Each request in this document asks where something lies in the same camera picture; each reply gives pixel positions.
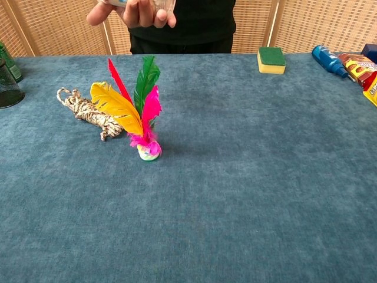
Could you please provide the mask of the person's bare hand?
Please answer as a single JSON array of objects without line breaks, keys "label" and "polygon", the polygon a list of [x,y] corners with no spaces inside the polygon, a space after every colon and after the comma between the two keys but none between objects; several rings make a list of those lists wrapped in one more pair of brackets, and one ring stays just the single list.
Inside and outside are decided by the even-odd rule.
[{"label": "person's bare hand", "polygon": [[127,0],[125,7],[112,5],[107,0],[100,0],[88,13],[87,22],[91,26],[99,25],[113,11],[130,29],[139,27],[163,28],[166,25],[174,28],[177,23],[173,13],[168,13],[164,9],[157,11],[150,0]]}]

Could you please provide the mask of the person's black-clothed torso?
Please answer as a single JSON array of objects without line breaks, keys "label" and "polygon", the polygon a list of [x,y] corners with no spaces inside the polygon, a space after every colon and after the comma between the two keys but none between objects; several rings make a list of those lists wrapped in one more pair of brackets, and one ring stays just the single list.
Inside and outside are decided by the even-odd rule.
[{"label": "person's black-clothed torso", "polygon": [[174,28],[128,28],[136,54],[229,54],[236,0],[176,0]]}]

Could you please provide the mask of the wicker folding screen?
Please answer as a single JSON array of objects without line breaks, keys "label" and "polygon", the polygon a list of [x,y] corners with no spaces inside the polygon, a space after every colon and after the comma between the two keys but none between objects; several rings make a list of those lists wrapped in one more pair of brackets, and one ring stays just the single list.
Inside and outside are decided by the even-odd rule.
[{"label": "wicker folding screen", "polygon": [[129,33],[115,12],[98,26],[87,22],[97,2],[0,0],[0,42],[13,57],[129,54]]},{"label": "wicker folding screen", "polygon": [[323,44],[334,52],[360,52],[377,44],[377,0],[236,0],[234,53],[280,47],[309,52]]}]

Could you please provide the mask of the colourful feather shuttlecock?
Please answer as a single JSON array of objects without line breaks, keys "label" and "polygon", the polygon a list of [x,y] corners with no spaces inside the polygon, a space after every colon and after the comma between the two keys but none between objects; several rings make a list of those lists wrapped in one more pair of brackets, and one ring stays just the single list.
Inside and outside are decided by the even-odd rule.
[{"label": "colourful feather shuttlecock", "polygon": [[111,116],[128,133],[130,146],[136,147],[144,161],[152,161],[162,154],[154,133],[154,123],[162,111],[157,81],[160,69],[155,56],[143,57],[133,96],[130,96],[115,65],[109,59],[108,70],[118,91],[107,82],[93,83],[91,101],[99,111]]}]

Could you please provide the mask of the green and yellow sponge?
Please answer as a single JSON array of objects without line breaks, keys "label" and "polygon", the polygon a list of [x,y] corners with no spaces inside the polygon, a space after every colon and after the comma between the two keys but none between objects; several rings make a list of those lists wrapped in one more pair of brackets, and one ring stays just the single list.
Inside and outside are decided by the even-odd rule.
[{"label": "green and yellow sponge", "polygon": [[283,74],[286,60],[280,47],[260,47],[257,53],[260,73]]}]

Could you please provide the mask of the green bottle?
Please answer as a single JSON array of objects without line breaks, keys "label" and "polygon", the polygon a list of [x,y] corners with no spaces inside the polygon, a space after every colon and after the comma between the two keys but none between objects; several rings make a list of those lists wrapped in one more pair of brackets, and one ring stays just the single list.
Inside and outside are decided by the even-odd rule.
[{"label": "green bottle", "polygon": [[0,57],[5,61],[5,65],[13,76],[14,80],[17,83],[20,82],[23,79],[21,70],[16,65],[15,60],[2,41],[0,41]]}]

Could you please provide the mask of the black mesh pen cup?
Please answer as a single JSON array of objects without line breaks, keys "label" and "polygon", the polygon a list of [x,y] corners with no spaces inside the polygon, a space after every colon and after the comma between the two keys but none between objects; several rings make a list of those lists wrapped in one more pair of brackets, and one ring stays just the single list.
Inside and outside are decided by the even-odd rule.
[{"label": "black mesh pen cup", "polygon": [[0,108],[8,108],[22,101],[25,93],[20,89],[12,74],[0,57]]}]

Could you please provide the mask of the blue plastic bottle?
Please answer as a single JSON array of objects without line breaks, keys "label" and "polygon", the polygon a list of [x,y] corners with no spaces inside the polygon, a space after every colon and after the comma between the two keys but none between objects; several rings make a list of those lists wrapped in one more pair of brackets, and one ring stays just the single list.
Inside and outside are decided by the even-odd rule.
[{"label": "blue plastic bottle", "polygon": [[351,77],[343,63],[326,46],[317,45],[312,50],[313,58],[328,72],[334,73],[342,78],[349,78],[354,83],[356,80]]}]

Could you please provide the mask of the red snack packet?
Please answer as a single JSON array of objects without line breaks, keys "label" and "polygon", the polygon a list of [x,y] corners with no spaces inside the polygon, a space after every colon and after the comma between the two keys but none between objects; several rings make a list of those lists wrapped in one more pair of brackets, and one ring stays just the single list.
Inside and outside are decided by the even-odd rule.
[{"label": "red snack packet", "polygon": [[339,55],[339,59],[347,72],[364,89],[368,89],[377,76],[377,64],[364,55],[347,54]]}]

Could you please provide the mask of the navy blue box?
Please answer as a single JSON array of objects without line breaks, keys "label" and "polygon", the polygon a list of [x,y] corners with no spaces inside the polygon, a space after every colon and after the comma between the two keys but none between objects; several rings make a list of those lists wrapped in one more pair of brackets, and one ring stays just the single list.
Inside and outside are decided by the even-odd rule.
[{"label": "navy blue box", "polygon": [[377,64],[377,44],[365,44],[361,54]]}]

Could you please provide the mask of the yellow snack bag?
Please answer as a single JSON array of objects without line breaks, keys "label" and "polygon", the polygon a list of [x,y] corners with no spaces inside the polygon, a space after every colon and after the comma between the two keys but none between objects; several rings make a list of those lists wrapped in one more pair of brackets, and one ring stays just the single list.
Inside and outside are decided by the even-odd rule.
[{"label": "yellow snack bag", "polygon": [[377,71],[374,71],[363,84],[363,95],[377,107]]}]

